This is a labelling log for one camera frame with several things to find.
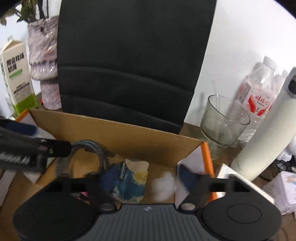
black chair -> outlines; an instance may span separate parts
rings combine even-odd
[[[216,0],[63,0],[63,111],[178,133]]]

wooden desk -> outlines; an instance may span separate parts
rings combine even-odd
[[[200,140],[206,141],[205,137],[201,133],[200,127],[193,126],[187,123],[184,123],[183,128],[181,129],[180,135],[197,138]],[[213,160],[214,170],[222,164],[230,165],[233,159],[240,152],[241,148],[231,148],[228,147],[225,149],[221,156],[215,160]],[[271,167],[267,168],[263,172],[264,177],[268,179],[272,179]],[[257,177],[254,181],[258,187],[262,188],[268,182],[263,180],[262,178]],[[283,223],[281,230],[278,232],[278,237],[275,239],[276,241],[296,241],[296,220],[294,218],[294,214],[285,214],[282,215]]]

box flap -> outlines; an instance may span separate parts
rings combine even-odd
[[[176,167],[203,141],[115,121],[62,112],[30,109],[36,124],[56,139],[91,139],[125,158]]]

white box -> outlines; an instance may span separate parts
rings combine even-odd
[[[0,65],[15,113],[19,115],[27,108],[37,107],[25,43],[15,40],[8,41],[2,48]]]
[[[274,205],[282,214],[296,210],[296,175],[282,171],[263,190],[275,199]]]

white bottle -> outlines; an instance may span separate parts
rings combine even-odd
[[[296,135],[296,67],[288,75],[262,125],[231,168],[252,181],[262,173]]]
[[[251,123],[238,138],[241,142],[248,142],[261,123],[274,102],[274,71],[276,63],[265,56],[263,63],[244,79],[244,87],[237,98],[248,110]]]
[[[276,99],[277,96],[279,95],[279,93],[281,92],[281,88],[282,88],[288,74],[289,74],[289,72],[284,70],[282,75],[277,74],[274,77],[274,99]]]

